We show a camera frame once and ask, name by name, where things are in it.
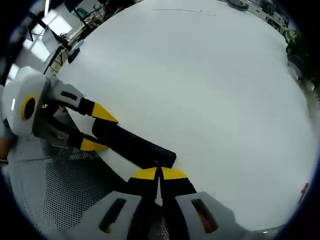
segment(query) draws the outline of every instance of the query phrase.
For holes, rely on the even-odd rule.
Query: white table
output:
[[[145,0],[89,35],[58,77],[123,128],[176,152],[174,168],[198,192],[261,230],[291,216],[316,162],[285,48],[267,23],[223,2]],[[70,114],[90,133],[92,119]],[[139,170],[110,149],[99,155],[125,180]]]

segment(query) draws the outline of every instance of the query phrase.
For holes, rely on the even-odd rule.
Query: yellow circle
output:
[[[22,106],[21,106],[21,118],[23,121],[26,121],[28,120],[32,114],[30,115],[30,117],[27,117],[26,116],[26,110],[28,110],[28,108],[26,109],[26,106],[28,105],[28,103],[30,103],[31,101],[34,101],[34,106],[33,106],[33,109],[32,109],[32,114],[34,113],[35,111],[35,103],[36,103],[36,98],[35,98],[35,95],[33,94],[29,94],[25,97],[23,103],[22,103]]]

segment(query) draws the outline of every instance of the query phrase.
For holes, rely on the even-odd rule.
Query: desk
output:
[[[311,179],[317,138],[285,39],[249,12],[143,1],[91,33],[58,77],[176,152],[174,168],[250,230],[284,224]],[[70,115],[90,133],[92,119]],[[99,155],[125,180],[138,170],[111,149]]]

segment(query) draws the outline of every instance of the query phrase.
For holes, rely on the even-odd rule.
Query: white tabletop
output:
[[[174,151],[198,192],[260,230],[290,217],[316,161],[285,49],[270,25],[223,2],[145,0],[90,34],[58,77]],[[90,133],[90,117],[70,115]],[[125,180],[139,170],[111,149],[99,155]]]

